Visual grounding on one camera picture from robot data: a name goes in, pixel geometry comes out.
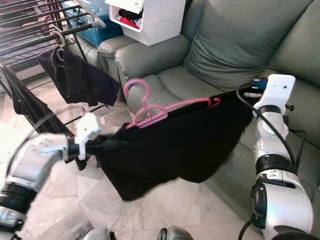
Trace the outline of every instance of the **black garment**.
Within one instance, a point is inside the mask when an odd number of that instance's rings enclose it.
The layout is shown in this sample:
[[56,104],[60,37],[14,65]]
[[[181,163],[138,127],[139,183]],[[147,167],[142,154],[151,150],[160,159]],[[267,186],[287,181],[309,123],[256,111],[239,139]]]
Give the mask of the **black garment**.
[[42,53],[37,56],[37,60],[53,80],[65,102],[86,102],[89,106],[100,102],[113,106],[120,83],[68,49],[59,53],[63,55],[63,61],[59,60],[58,49]]
[[135,200],[177,177],[201,183],[212,176],[253,117],[235,91],[216,97],[218,106],[188,105],[142,129],[126,130],[125,124],[111,138],[130,144],[97,159],[123,200]]
[[123,17],[123,18],[127,18],[129,20],[137,20],[137,19],[141,19],[142,15],[144,13],[144,10],[142,10],[139,14],[132,12],[132,11],[128,11],[125,9],[120,9],[118,14]]
[[[24,115],[32,125],[46,115],[52,113],[48,106],[38,99],[24,85],[9,67],[4,66],[3,72],[6,75],[6,79],[11,90],[15,113]],[[37,128],[36,131],[38,133],[63,133],[71,138],[74,137],[73,133],[59,120],[59,118],[57,118],[57,116],[51,117],[48,121],[44,122],[39,128]],[[78,158],[76,158],[75,161],[79,170],[83,170],[87,165],[85,161],[80,161]]]

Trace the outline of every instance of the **black wire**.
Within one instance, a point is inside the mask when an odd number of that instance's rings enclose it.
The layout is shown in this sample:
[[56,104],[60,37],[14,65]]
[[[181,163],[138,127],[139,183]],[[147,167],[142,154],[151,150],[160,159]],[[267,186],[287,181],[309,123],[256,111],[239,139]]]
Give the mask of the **black wire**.
[[246,231],[247,228],[250,226],[250,224],[251,224],[251,220],[247,221],[247,222],[243,225],[243,227],[242,227],[242,229],[241,229],[241,231],[240,231],[240,233],[239,233],[238,240],[242,240],[242,237],[244,236],[245,231]]
[[63,108],[61,110],[58,110],[56,112],[50,112],[49,114],[45,115],[43,118],[41,118],[39,121],[37,121],[32,127],[33,129],[31,132],[27,135],[27,138],[29,138],[42,124],[44,124],[46,121],[48,121],[50,118],[62,114],[65,111],[72,110],[72,109],[82,109],[84,112],[86,112],[85,108],[82,106],[75,106],[75,105],[69,105],[66,108]]
[[300,166],[301,156],[302,156],[302,150],[304,148],[306,137],[307,137],[307,132],[305,130],[295,130],[295,129],[289,129],[289,131],[295,133],[299,138],[301,138],[301,144],[295,158],[295,167],[296,167],[296,170],[298,171]]
[[288,143],[286,142],[286,140],[284,140],[284,138],[281,136],[281,134],[278,132],[278,130],[272,125],[271,122],[268,121],[268,119],[266,119],[257,109],[255,109],[249,102],[247,102],[245,99],[243,99],[240,95],[240,89],[241,88],[245,88],[245,87],[251,87],[251,85],[242,85],[241,87],[239,87],[235,92],[236,92],[236,96],[245,104],[247,105],[252,111],[254,111],[268,126],[269,128],[271,128],[271,130],[274,132],[274,134],[280,139],[280,141],[282,142],[282,144],[284,145],[285,149],[287,150],[289,156],[290,156],[290,160],[291,160],[291,164],[293,167],[296,167],[296,161],[295,161],[295,156],[290,148],[290,146],[288,145]]

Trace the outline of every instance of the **gray sofa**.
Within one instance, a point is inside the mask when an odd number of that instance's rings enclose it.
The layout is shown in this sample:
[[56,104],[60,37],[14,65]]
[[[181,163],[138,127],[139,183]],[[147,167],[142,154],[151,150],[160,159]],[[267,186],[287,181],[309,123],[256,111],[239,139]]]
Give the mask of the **gray sofa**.
[[[124,85],[143,78],[148,104],[169,105],[233,90],[272,73],[297,78],[289,103],[290,127],[307,131],[299,176],[310,197],[320,237],[320,0],[193,0],[181,35],[147,47],[126,36],[98,48],[106,71]],[[126,99],[141,108],[144,89],[134,85]],[[239,216],[251,215],[250,189],[256,121],[243,133],[228,160],[205,183]],[[287,141],[297,153],[301,139]]]
[[[72,40],[73,42],[75,41],[74,37],[72,35],[69,35],[68,38],[70,40]],[[93,66],[101,69],[102,66],[100,64],[99,61],[99,57],[98,57],[98,50],[97,48],[92,45],[90,42],[87,42],[86,40],[84,40],[83,38],[81,38],[79,35],[77,36],[77,39],[79,41],[79,44],[82,48],[82,51],[84,53],[84,56],[86,57],[88,63],[92,64]],[[74,54],[83,57],[81,54],[81,51],[78,47],[78,45],[75,44],[71,44],[67,47],[71,52],[73,52]]]

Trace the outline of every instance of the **pink hanger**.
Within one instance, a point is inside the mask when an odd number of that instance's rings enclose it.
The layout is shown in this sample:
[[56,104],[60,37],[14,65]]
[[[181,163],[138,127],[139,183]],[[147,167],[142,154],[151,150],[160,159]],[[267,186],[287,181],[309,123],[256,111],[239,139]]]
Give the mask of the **pink hanger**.
[[[192,100],[185,100],[185,101],[181,101],[169,106],[162,106],[159,104],[151,104],[151,105],[147,105],[147,100],[150,97],[150,87],[149,85],[138,78],[132,79],[130,81],[128,81],[123,88],[123,92],[124,95],[126,97],[128,97],[129,95],[129,88],[134,85],[134,84],[141,84],[144,86],[146,94],[144,96],[144,98],[142,99],[141,103],[142,103],[142,108],[136,113],[135,118],[133,119],[132,123],[128,124],[126,126],[125,129],[130,129],[132,127],[139,127],[139,128],[145,128],[147,126],[150,126],[152,124],[155,124],[157,122],[162,121],[163,119],[166,119],[168,117],[168,111],[177,109],[177,108],[181,108],[190,104],[195,104],[195,103],[201,103],[201,102],[208,102],[208,107],[214,107],[216,105],[218,105],[220,103],[220,98],[216,97],[214,99],[214,101],[216,102],[214,105],[212,105],[211,103],[211,99],[209,97],[201,97],[201,98],[196,98],[196,99],[192,99]],[[156,115],[149,115],[148,113],[148,117],[142,121],[138,121],[139,117],[145,113],[148,112],[151,109],[159,109],[160,113],[156,114]]]

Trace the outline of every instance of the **plastic hanger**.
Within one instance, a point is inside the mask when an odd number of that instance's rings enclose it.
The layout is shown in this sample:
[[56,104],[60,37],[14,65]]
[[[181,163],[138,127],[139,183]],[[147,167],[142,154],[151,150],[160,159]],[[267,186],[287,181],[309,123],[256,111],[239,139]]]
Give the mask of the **plastic hanger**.
[[[124,95],[126,97],[128,97],[129,89],[134,84],[143,85],[145,88],[146,94],[141,101],[142,108],[136,113],[132,123],[130,123],[126,126],[127,130],[132,127],[139,127],[142,129],[142,128],[145,128],[145,127],[150,126],[152,124],[155,124],[157,122],[160,122],[168,117],[169,111],[174,110],[174,109],[178,109],[178,108],[190,105],[190,104],[207,102],[208,107],[214,107],[220,103],[220,98],[218,98],[218,97],[216,97],[214,99],[214,101],[216,102],[214,105],[212,105],[212,101],[209,97],[201,97],[201,98],[196,98],[196,99],[192,99],[192,100],[181,101],[181,102],[169,105],[169,106],[162,106],[159,104],[151,104],[148,106],[147,101],[150,97],[150,87],[145,81],[143,81],[141,79],[135,78],[135,79],[128,81],[124,85],[124,88],[123,88]],[[156,115],[150,115],[150,113],[148,113],[148,112],[151,109],[158,109],[159,113],[157,113]],[[142,114],[144,114],[146,112],[147,112],[148,117],[142,121],[139,121],[139,118],[142,116]]]
[[65,40],[64,36],[62,36],[62,34],[61,34],[60,32],[58,32],[58,31],[52,31],[52,32],[51,32],[51,35],[54,35],[54,34],[55,34],[55,35],[58,35],[58,37],[60,38],[60,41],[62,42],[62,44],[59,44],[59,47],[58,47],[58,49],[56,50],[56,55],[57,55],[58,59],[59,59],[61,62],[63,62],[64,59],[63,59],[63,57],[61,56],[61,53],[63,52],[64,47],[66,46],[66,40]]

